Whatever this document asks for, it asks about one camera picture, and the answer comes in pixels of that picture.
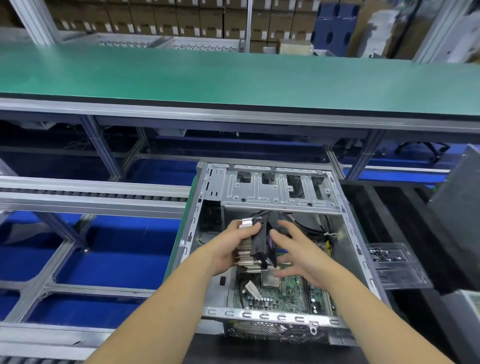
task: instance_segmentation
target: finger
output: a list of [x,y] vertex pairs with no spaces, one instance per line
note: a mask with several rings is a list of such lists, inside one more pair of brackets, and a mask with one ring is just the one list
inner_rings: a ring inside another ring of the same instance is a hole
[[301,241],[306,238],[305,234],[293,223],[285,220],[279,220],[278,224],[288,230],[293,240]]
[[260,224],[260,222],[257,222],[253,226],[249,226],[247,228],[242,228],[242,229],[237,229],[237,231],[235,233],[236,233],[238,238],[246,239],[246,238],[248,238],[252,235],[257,234],[260,231],[261,227],[262,227],[262,225]]
[[239,228],[239,223],[240,223],[240,220],[232,220],[227,228],[225,229],[226,231],[233,231],[233,230],[236,230]]
[[288,277],[288,276],[299,276],[300,269],[296,266],[288,267],[285,269],[275,269],[273,275],[278,278]]
[[291,240],[288,236],[280,234],[275,229],[270,230],[270,236],[272,237],[272,240],[275,242],[275,244],[287,250],[290,250],[289,248],[294,245],[293,240]]
[[280,255],[276,257],[276,263],[277,264],[284,264],[284,263],[290,263],[292,261],[292,256],[290,253]]

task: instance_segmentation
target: green workbench surface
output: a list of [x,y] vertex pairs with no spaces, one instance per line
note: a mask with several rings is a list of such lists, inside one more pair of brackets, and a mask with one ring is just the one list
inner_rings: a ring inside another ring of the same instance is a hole
[[478,116],[479,89],[478,65],[0,45],[0,97],[36,94]]

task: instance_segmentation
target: clear plastic tray of screws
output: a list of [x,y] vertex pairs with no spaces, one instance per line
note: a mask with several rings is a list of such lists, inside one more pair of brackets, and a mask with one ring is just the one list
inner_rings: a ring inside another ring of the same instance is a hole
[[386,290],[432,288],[427,273],[405,243],[368,245],[378,277]]

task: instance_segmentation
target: person's right hand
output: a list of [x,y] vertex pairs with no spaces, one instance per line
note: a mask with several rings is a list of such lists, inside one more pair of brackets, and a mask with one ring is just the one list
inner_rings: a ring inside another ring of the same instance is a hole
[[291,263],[290,267],[275,270],[276,277],[302,276],[311,284],[324,290],[329,289],[335,277],[344,268],[330,258],[314,242],[307,238],[293,223],[280,220],[278,224],[288,230],[292,238],[270,230],[272,240],[288,251],[277,258],[277,264]]

